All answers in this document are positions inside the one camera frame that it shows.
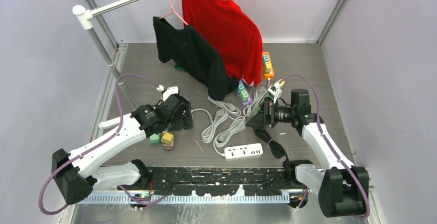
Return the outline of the green plug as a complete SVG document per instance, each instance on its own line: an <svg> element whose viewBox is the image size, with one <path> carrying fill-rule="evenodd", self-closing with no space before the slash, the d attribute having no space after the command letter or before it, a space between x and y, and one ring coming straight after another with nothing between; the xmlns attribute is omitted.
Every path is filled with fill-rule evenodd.
<svg viewBox="0 0 437 224"><path fill-rule="evenodd" d="M161 144L160 134L152 134L149 137L149 141L150 141L151 145L159 145L159 144Z"/></svg>

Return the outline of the pink plug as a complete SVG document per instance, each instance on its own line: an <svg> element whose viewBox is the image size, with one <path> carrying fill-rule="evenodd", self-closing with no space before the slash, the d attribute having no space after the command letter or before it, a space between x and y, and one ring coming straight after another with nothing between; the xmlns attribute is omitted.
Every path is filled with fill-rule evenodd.
<svg viewBox="0 0 437 224"><path fill-rule="evenodd" d="M171 141L171 142L168 143L168 144L163 143L162 145L163 145L163 150L164 150L164 151L173 151L174 148L175 148L174 141Z"/></svg>

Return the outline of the white power strip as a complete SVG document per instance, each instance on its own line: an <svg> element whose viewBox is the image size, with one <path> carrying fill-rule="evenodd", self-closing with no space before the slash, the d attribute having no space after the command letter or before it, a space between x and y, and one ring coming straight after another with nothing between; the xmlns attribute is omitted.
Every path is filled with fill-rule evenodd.
<svg viewBox="0 0 437 224"><path fill-rule="evenodd" d="M260 143L232 146L225 148L224 155L226 160L257 157L263 155L263 148Z"/></svg>

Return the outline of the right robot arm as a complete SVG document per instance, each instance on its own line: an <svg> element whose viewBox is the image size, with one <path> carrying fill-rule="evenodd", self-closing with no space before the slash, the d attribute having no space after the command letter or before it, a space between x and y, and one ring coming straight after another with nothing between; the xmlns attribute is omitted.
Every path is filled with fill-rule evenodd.
<svg viewBox="0 0 437 224"><path fill-rule="evenodd" d="M364 167L355 166L335 144L320 115L312 112L308 90L292 90L289 105L265 100L246 125L263 130L278 123L289 123L296 129L323 169L319 171L305 160L285 162L287 184L292 188L304 185L313 191L325 217L367 218L370 214L368 172Z"/></svg>

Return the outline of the yellow plug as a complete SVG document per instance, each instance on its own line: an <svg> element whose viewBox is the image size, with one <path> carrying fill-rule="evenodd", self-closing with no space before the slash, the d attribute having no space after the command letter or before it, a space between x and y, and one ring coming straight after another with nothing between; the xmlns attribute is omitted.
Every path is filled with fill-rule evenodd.
<svg viewBox="0 0 437 224"><path fill-rule="evenodd" d="M164 132L161 136L161 143L167 146L173 145L174 135L169 132Z"/></svg>

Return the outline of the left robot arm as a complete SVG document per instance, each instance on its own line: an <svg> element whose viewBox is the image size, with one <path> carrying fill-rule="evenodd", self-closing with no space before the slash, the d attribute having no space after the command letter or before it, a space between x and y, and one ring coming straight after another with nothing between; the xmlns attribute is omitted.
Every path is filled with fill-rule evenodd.
<svg viewBox="0 0 437 224"><path fill-rule="evenodd" d="M145 189L152 173L135 159L118 166L104 166L110 158L129 146L165 131L193 128L191 103L179 94L171 94L156 105L142 105L105 126L115 128L94 141L70 152L64 149L52 155L54 181L66 204L86 199L93 191L118 186Z"/></svg>

